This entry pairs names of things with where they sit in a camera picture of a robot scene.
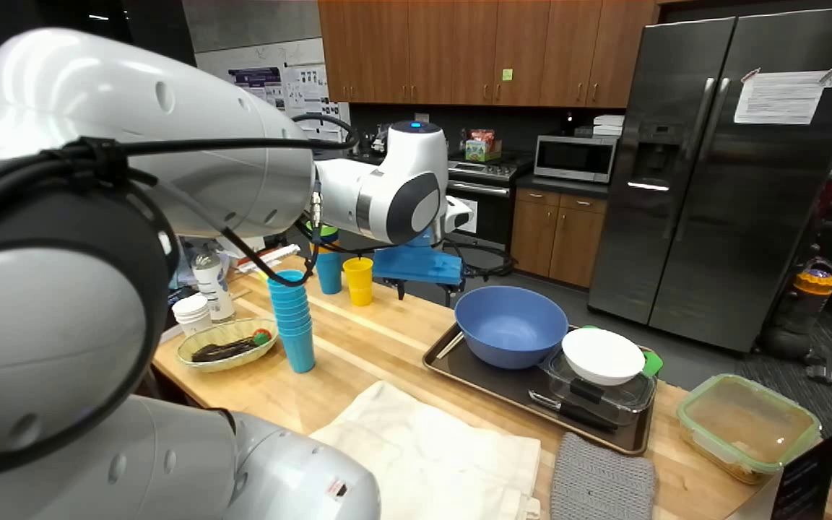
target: paper towel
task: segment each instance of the paper towel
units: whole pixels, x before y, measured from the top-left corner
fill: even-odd
[[[472,429],[392,384],[368,387],[313,437],[375,475],[384,520],[524,520],[537,512],[537,439]]]

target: wooden cabinet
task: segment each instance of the wooden cabinet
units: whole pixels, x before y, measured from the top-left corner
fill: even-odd
[[[512,225],[518,268],[590,286],[603,216],[603,200],[521,189]]]
[[[560,216],[550,273],[556,280],[563,280],[570,286],[590,286],[603,219],[603,200],[560,196]]]
[[[655,0],[319,0],[330,96],[623,108]]]
[[[518,268],[550,274],[558,234],[560,200],[551,192],[518,192],[512,215],[512,257]]]
[[[655,0],[602,0],[590,67],[590,108],[623,108],[639,63],[641,30],[660,21]]]
[[[545,43],[541,104],[587,108],[592,43],[602,8],[592,0],[556,0],[543,26]]]

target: poster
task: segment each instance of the poster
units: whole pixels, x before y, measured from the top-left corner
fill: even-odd
[[[262,101],[283,111],[283,85],[278,67],[257,67],[257,69],[228,69],[236,86],[259,96]]]
[[[320,114],[349,121],[345,104],[330,101],[324,63],[280,63],[280,67],[246,67],[228,69],[231,80],[262,101],[275,104],[287,117]],[[306,138],[345,143],[346,132],[330,121],[298,121]]]

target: stainless steel refrigerator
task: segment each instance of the stainless steel refrigerator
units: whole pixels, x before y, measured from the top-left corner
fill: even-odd
[[[832,169],[832,8],[648,26],[590,307],[749,352]]]

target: lower cabinet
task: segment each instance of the lower cabinet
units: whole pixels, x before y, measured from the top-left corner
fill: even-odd
[[[521,189],[512,228],[518,268],[587,288],[603,216],[603,200]]]

